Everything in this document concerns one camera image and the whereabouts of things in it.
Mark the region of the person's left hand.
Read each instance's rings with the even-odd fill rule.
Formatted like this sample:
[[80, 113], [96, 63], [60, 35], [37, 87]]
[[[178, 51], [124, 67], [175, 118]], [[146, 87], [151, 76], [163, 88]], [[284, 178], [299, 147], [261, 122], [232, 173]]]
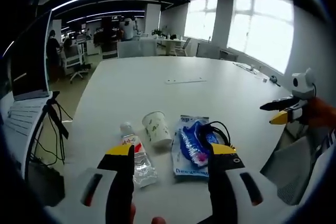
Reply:
[[[136, 207], [135, 204], [132, 203], [130, 210], [130, 223], [134, 222], [135, 214], [136, 214]], [[166, 224], [166, 221], [162, 217], [154, 217], [151, 221], [151, 224]]]

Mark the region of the person's right hand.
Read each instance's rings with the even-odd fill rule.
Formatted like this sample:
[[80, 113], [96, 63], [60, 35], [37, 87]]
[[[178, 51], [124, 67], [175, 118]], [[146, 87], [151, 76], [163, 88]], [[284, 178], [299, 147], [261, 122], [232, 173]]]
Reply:
[[310, 127], [335, 128], [335, 107], [320, 98], [312, 98], [306, 108], [306, 120]]

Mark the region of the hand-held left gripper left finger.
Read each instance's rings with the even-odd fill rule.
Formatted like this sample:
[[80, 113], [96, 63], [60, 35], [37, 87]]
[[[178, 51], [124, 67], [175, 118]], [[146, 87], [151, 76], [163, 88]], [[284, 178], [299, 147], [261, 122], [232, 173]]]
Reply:
[[131, 223], [134, 145], [109, 149], [79, 176], [80, 223]]

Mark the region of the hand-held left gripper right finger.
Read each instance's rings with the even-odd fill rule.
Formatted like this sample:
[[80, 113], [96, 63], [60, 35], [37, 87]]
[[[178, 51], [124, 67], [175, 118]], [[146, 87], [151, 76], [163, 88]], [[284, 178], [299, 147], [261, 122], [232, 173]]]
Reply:
[[227, 172], [244, 168], [236, 151], [227, 145], [210, 144], [208, 190], [213, 223], [238, 223], [237, 196]]

